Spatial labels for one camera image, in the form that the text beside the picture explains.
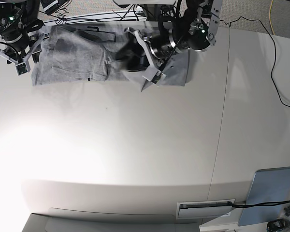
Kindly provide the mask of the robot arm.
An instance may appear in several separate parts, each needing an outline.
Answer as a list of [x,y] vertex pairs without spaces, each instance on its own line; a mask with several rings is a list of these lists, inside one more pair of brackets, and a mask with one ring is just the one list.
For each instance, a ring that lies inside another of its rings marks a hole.
[[33,46],[30,33],[40,30],[39,0],[0,0],[0,44],[9,57],[22,62],[27,47]]
[[149,66],[145,52],[160,62],[163,71],[171,58],[185,50],[204,51],[216,44],[216,33],[220,23],[220,0],[188,0],[181,12],[182,2],[172,0],[169,4],[145,5],[140,7],[147,20],[157,22],[158,31],[141,32],[146,46],[137,42],[136,29],[127,28],[127,43],[116,53],[115,59],[124,63],[129,71],[141,71]]

